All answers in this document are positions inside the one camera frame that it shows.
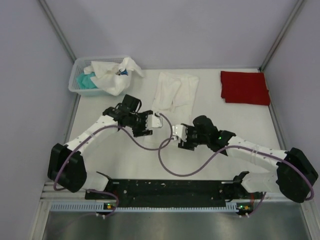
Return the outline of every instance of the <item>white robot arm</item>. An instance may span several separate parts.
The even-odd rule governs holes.
[[[80,136],[65,145],[57,143],[51,150],[48,177],[73,193],[80,189],[103,191],[108,178],[98,172],[87,172],[86,159],[119,127],[130,127],[134,137],[151,135],[153,128],[161,128],[162,117],[151,110],[138,113],[141,105],[139,99],[125,95],[122,103],[106,109]]]
[[[283,193],[292,201],[302,203],[318,179],[318,173],[301,150],[292,148],[290,151],[284,151],[258,146],[236,136],[233,132],[218,130],[204,115],[195,118],[193,126],[180,124],[172,127],[173,137],[180,140],[179,148],[193,151],[198,145],[207,145],[213,152],[249,161],[268,172],[240,172],[233,181],[229,181],[230,184],[224,184],[223,180],[141,180],[140,184],[134,185],[131,184],[136,180],[111,179],[98,172],[87,172],[88,155],[105,138],[117,132],[119,126],[130,127],[134,137],[151,135],[152,128],[162,127],[162,117],[151,110],[139,112],[141,105],[139,99],[125,95],[122,103],[106,109],[102,116],[80,136],[65,145],[56,144],[51,151],[48,177],[55,181],[55,184],[58,183],[73,193],[80,189],[119,194],[130,190],[131,195],[119,195],[121,204],[127,207],[132,207],[135,203],[144,207],[163,206],[164,203],[168,203],[171,207],[175,206],[175,203],[177,206],[187,203],[189,204],[187,207],[195,207],[200,203],[211,206],[212,196],[215,196],[217,201],[224,201],[247,199],[254,193],[260,197],[261,192]],[[177,186],[181,189],[178,193],[176,193]]]
[[[292,201],[302,203],[310,192],[307,181],[313,185],[318,179],[316,170],[297,148],[284,151],[259,146],[233,132],[218,130],[204,115],[195,118],[193,125],[180,124],[172,127],[173,136],[180,139],[179,148],[193,151],[198,145],[207,145],[214,152],[226,148],[222,154],[268,170],[266,173],[241,173],[241,185],[248,193],[282,193]],[[293,168],[297,168],[303,178]]]

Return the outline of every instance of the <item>folded red towel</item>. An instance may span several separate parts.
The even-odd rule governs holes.
[[[269,91],[262,72],[221,71],[221,97],[226,103],[270,104]]]

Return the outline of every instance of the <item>clear plastic basket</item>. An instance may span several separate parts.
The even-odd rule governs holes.
[[[81,96],[98,96],[98,95],[110,95],[109,93],[99,89],[80,89],[76,78],[83,73],[84,68],[91,65],[91,61],[100,61],[100,62],[114,62],[114,63],[122,63],[123,59],[128,56],[96,56],[96,57],[80,57],[75,60],[70,79],[69,79],[69,90],[74,93],[78,93]]]

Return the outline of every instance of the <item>white cloth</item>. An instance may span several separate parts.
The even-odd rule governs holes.
[[[127,70],[128,75],[117,74],[119,71],[123,72],[125,70]],[[90,79],[97,88],[114,96],[118,96],[130,86],[133,71],[136,71],[141,77],[144,76],[141,68],[130,57],[125,57],[120,64],[108,61],[92,61],[90,66],[83,69],[84,74],[94,72],[95,76]]]
[[[181,123],[190,125],[198,83],[197,76],[161,72],[151,110],[163,113],[172,125]],[[163,127],[153,129],[153,134],[145,136],[144,142],[153,143],[158,147],[169,134],[170,128],[164,120]]]

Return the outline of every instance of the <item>white wall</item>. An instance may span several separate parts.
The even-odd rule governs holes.
[[[77,57],[149,69],[259,67],[297,0],[47,0]]]
[[[0,235],[24,240],[63,139],[72,63],[37,1],[2,0],[0,23]]]
[[[320,174],[320,1],[308,0],[265,75],[289,147],[300,148]],[[320,180],[315,200],[320,208]]]

